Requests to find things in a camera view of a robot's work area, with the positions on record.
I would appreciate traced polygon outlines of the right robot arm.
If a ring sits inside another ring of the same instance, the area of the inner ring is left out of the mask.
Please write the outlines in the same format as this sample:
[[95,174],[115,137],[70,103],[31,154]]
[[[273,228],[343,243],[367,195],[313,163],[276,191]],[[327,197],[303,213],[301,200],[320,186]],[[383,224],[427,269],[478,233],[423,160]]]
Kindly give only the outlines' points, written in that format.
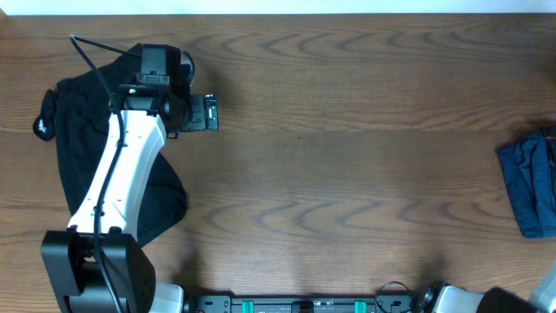
[[493,287],[485,293],[479,293],[440,281],[427,289],[414,312],[554,313],[555,263],[527,300],[500,287]]

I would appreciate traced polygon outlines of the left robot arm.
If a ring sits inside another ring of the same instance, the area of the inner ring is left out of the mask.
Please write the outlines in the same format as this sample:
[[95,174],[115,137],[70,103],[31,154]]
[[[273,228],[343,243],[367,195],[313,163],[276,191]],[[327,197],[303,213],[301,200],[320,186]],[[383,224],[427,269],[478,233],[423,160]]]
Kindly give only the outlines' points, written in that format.
[[110,91],[109,132],[96,173],[66,230],[49,230],[41,255],[62,312],[194,312],[180,285],[159,282],[138,242],[140,206],[167,138],[219,128],[213,95],[192,95],[191,55],[145,43],[141,69]]

